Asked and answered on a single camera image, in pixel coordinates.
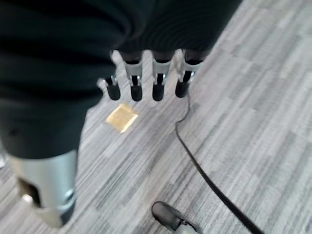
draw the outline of black cable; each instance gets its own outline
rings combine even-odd
[[[203,171],[203,169],[200,167],[200,165],[197,163],[196,159],[194,158],[193,154],[187,147],[187,145],[184,143],[182,138],[179,135],[178,131],[178,125],[179,123],[183,122],[187,116],[189,115],[191,111],[191,97],[190,94],[187,93],[187,112],[185,116],[177,121],[175,123],[175,133],[177,135],[177,138],[181,142],[182,146],[186,150],[187,154],[190,156],[193,164],[197,168],[198,172],[201,174],[201,176],[204,178],[204,180],[207,182],[209,187],[214,191],[214,193],[220,198],[220,200],[230,209],[230,211],[242,222],[242,224],[253,234],[263,234],[264,232],[261,231],[247,216],[245,216],[222,192],[219,190],[219,188],[210,180],[210,178],[207,176],[207,174]]]

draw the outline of black shoe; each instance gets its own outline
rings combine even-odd
[[[196,232],[202,234],[201,229],[188,220],[180,211],[165,202],[157,201],[152,205],[154,218],[170,231],[176,231],[182,225],[190,225]]]

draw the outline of black rubber fingertip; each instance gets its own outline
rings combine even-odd
[[[161,101],[164,97],[165,86],[161,84],[153,85],[153,99],[155,101]]]
[[[131,86],[131,97],[133,101],[142,100],[142,86],[134,85]]]
[[[178,98],[183,98],[187,95],[190,84],[188,82],[177,82],[175,87],[175,95]]]
[[[117,101],[120,99],[120,89],[118,84],[107,86],[107,92],[111,100]]]

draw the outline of gold square object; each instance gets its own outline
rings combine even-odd
[[[138,114],[125,103],[120,104],[106,119],[120,133],[124,133],[135,121]]]

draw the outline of gray carpet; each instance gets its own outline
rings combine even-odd
[[[181,135],[220,189],[266,233],[312,233],[312,2],[245,0],[191,86]],[[130,101],[118,53],[120,101],[106,97],[83,131],[76,212],[51,230],[0,171],[1,234],[167,234],[150,213],[163,200],[206,234],[248,233],[196,172],[174,133],[186,100],[174,95],[181,52],[162,102],[152,100],[144,54],[143,100]],[[139,112],[120,134],[105,119],[121,102]]]

